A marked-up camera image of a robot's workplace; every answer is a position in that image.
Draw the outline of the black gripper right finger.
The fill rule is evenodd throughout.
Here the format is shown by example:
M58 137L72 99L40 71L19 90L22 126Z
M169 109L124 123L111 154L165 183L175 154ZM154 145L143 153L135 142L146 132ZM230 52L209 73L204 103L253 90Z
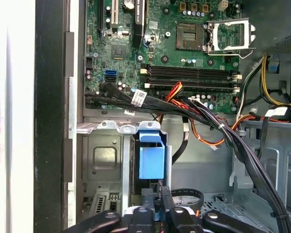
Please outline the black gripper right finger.
M176 205L173 198L187 196L195 202ZM262 233L263 230L246 222L226 215L216 209L202 212L204 194L196 189L161 190L162 219L165 221L165 233Z

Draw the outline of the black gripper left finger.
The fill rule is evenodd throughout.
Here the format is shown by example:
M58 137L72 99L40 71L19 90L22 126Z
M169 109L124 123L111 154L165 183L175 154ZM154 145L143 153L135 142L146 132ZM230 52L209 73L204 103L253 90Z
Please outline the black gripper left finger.
M106 210L63 230L63 232L153 233L155 231L153 189L142 189L141 198L142 205L127 208L122 216L112 210Z

